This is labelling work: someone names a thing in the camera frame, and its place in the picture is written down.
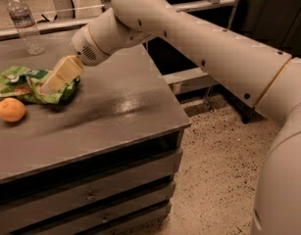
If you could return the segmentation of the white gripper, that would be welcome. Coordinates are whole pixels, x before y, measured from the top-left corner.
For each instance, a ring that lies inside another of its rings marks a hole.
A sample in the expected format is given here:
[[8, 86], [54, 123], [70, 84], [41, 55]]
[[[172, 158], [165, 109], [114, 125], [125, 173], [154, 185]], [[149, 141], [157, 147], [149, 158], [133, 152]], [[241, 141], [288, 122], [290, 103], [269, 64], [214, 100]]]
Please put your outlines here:
[[88, 25], [75, 33], [70, 46], [75, 56], [65, 56], [56, 64], [45, 82], [39, 86], [41, 94], [54, 94], [70, 84], [83, 72], [83, 64], [97, 66], [109, 58], [109, 55], [95, 44]]

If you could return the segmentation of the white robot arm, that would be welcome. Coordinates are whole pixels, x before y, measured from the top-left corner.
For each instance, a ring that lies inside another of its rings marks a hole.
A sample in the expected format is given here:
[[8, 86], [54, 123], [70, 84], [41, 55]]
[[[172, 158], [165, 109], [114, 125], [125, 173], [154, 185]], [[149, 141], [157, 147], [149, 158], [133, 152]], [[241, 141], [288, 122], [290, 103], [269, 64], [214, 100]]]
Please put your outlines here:
[[251, 235], [301, 235], [301, 59], [177, 10], [166, 0], [111, 0], [71, 40], [96, 66], [156, 36], [281, 128], [261, 170]]

